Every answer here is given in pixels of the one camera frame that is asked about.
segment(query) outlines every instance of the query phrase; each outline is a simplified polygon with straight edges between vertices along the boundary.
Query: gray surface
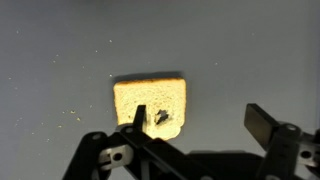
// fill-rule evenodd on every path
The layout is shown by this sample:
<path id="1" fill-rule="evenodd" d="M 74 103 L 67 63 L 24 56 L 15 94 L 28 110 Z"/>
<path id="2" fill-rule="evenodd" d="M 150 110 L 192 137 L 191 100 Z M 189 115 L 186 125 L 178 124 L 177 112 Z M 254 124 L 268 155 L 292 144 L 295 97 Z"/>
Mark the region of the gray surface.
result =
<path id="1" fill-rule="evenodd" d="M 319 7 L 317 0 L 1 0 L 0 179 L 60 179 L 86 132 L 113 132 L 113 78 L 127 74 L 183 73 L 187 121 L 170 142 L 184 152 L 261 153 L 242 125 L 248 102 L 312 132 Z M 118 169 L 111 179 L 131 178 Z"/>

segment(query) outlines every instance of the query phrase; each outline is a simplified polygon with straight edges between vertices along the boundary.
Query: gray background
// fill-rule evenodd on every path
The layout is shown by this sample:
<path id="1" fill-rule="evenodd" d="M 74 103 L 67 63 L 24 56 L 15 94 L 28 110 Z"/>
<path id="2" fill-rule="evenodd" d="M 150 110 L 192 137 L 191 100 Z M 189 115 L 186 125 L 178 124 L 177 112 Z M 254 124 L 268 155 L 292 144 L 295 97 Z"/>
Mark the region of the gray background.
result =
<path id="1" fill-rule="evenodd" d="M 1 0 L 0 179 L 61 179 L 85 133 L 114 131 L 114 78 L 135 73 L 183 74 L 187 120 L 170 143 L 184 152 L 263 154 L 243 127 L 248 102 L 313 132 L 319 7 L 318 0 Z M 131 178 L 117 169 L 111 179 Z"/>

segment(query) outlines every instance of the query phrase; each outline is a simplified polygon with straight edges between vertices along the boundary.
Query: black mechanical arm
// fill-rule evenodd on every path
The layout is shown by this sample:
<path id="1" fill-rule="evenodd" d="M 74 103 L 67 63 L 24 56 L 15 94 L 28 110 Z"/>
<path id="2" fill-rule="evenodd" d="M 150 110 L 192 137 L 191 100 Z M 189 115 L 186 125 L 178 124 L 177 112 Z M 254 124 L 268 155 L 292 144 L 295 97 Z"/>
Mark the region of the black mechanical arm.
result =
<path id="1" fill-rule="evenodd" d="M 256 104 L 248 104 L 244 125 L 266 151 L 265 157 L 245 152 L 183 154 L 144 132 L 146 107 L 140 105 L 132 124 L 85 135 L 63 180 L 106 180 L 120 166 L 139 180 L 300 180 L 296 164 L 320 177 L 320 131 L 303 132 L 280 123 Z"/>

